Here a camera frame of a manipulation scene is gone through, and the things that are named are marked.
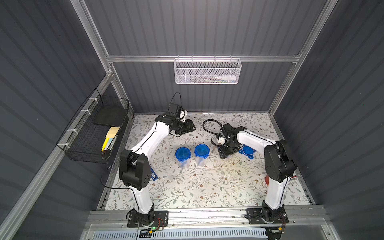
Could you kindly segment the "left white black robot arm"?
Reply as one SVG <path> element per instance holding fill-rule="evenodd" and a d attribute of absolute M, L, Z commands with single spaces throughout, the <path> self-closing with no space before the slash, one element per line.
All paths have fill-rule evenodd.
<path fill-rule="evenodd" d="M 119 179 L 133 192 L 136 202 L 134 209 L 139 214 L 148 215 L 154 206 L 148 187 L 152 173 L 149 160 L 158 145 L 172 131 L 181 136 L 196 130 L 187 115 L 186 110 L 182 110 L 179 115 L 161 114 L 155 118 L 150 131 L 136 146 L 121 152 Z"/>

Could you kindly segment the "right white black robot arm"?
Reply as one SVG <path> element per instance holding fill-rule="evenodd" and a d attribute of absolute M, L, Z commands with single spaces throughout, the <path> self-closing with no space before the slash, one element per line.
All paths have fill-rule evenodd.
<path fill-rule="evenodd" d="M 220 158 L 225 159 L 241 150 L 242 145 L 264 155 L 265 170 L 269 177 L 269 187 L 263 206 L 275 211 L 283 207 L 283 198 L 289 180 L 293 176 L 297 165 L 294 163 L 290 147 L 284 140 L 275 141 L 252 133 L 245 127 L 233 128 L 224 124 L 220 128 L 219 146 Z"/>

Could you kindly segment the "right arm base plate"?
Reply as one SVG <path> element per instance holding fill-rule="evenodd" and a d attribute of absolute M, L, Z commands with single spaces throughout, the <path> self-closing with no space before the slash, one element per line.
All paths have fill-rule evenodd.
<path fill-rule="evenodd" d="M 268 207 L 248 208 L 245 218 L 251 225 L 257 224 L 282 224 L 289 223 L 288 215 L 284 208 L 270 210 Z"/>

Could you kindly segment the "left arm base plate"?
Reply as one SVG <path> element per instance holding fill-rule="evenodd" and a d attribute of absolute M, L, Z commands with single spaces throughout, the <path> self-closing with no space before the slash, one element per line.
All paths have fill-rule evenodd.
<path fill-rule="evenodd" d="M 148 214 L 141 214 L 136 210 L 130 210 L 127 215 L 128 228 L 143 227 L 167 227 L 169 220 L 169 211 L 153 211 Z"/>

